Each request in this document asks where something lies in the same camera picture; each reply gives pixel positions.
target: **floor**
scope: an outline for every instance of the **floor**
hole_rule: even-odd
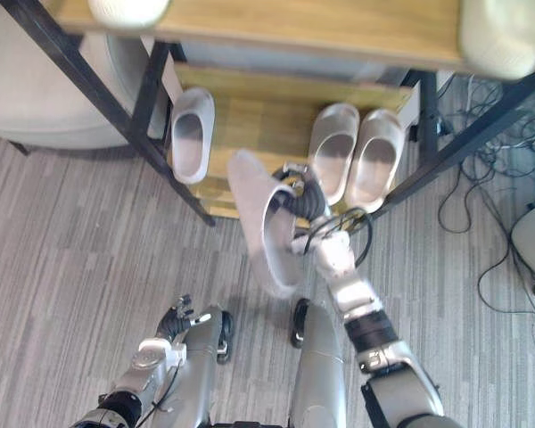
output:
[[[416,148],[407,153],[400,174]],[[535,427],[535,318],[497,314],[477,297],[476,278],[504,239],[478,194],[471,232],[438,226],[455,176],[448,171],[377,221],[360,273],[440,385],[449,416],[468,427]],[[511,221],[535,184],[496,179],[489,189]],[[446,220],[465,223],[461,197],[450,200]],[[299,294],[324,302],[325,285],[309,260],[305,268]],[[79,419],[186,292],[197,309],[218,302],[235,316],[235,354],[218,368],[213,421],[285,424],[299,360],[287,341],[292,303],[254,283],[237,221],[206,227],[128,148],[24,157],[0,140],[0,427]],[[529,307],[511,263],[486,278],[483,292],[501,308]],[[335,323],[348,425],[368,427],[363,379]]]

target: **white slipper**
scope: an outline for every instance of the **white slipper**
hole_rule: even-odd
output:
[[[345,190],[347,205],[369,213],[383,205],[403,146],[404,131],[394,113],[381,109],[366,115],[350,165]]]
[[[172,172],[193,185],[206,177],[214,130],[214,98],[203,87],[184,91],[170,115]]]
[[[324,108],[313,123],[309,164],[329,205],[337,203],[345,193],[359,122],[354,106],[336,103]]]

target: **chair leg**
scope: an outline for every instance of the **chair leg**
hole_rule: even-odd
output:
[[[8,141],[8,143],[10,143],[14,149],[16,149],[18,152],[20,152],[24,156],[29,155],[29,150],[26,147],[24,147],[23,144],[15,143],[14,141]]]

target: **black metal frame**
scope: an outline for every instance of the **black metal frame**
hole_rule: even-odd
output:
[[[154,170],[167,179],[190,208],[208,226],[214,226],[214,218],[205,211],[188,188],[174,178],[164,153],[146,134],[170,45],[160,42],[154,44],[136,98],[135,109],[132,116],[129,116],[81,56],[78,37],[66,34],[38,0],[0,0],[0,4],[128,143]]]
[[[0,0],[0,4],[139,154],[169,181],[173,189],[204,222],[214,226],[214,219],[188,188],[176,181],[163,150],[146,134],[167,56],[171,53],[174,59],[185,62],[182,46],[162,42],[154,44],[135,109],[132,116],[129,116],[79,53],[80,38],[66,34],[38,0]],[[411,70],[401,85],[414,86],[418,82],[421,89],[419,167],[392,190],[384,205],[373,215],[375,218],[404,201],[441,172],[458,164],[521,118],[523,113],[519,112],[517,107],[535,91],[535,73],[513,85],[507,85],[498,103],[456,136],[450,144],[438,150],[436,76],[429,71]]]
[[[421,90],[418,123],[421,147],[418,169],[389,193],[383,206],[373,214],[374,218],[380,217],[395,205],[403,202],[408,196],[433,181],[441,172],[457,165],[490,139],[509,128],[525,114],[517,110],[518,107],[535,92],[535,72],[514,84],[505,85],[501,100],[460,132],[451,143],[442,150],[438,150],[438,97],[435,90],[435,76],[432,83],[432,73],[412,70],[403,83],[409,86],[412,83],[415,84],[416,81],[420,81]]]

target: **wooden shelf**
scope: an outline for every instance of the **wooden shelf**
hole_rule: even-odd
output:
[[[458,50],[458,6],[459,0],[173,0],[154,28],[125,33],[468,71]],[[87,0],[53,0],[49,10],[69,32],[103,29]]]
[[[346,101],[363,113],[377,107],[398,111],[411,94],[403,87],[187,65],[175,69],[183,87],[204,86],[214,95],[216,120],[207,178],[191,188],[198,197],[209,199],[210,194],[217,194],[224,202],[232,201],[226,194],[226,165],[238,149],[253,151],[270,172],[286,161],[305,163],[313,120],[327,104]]]

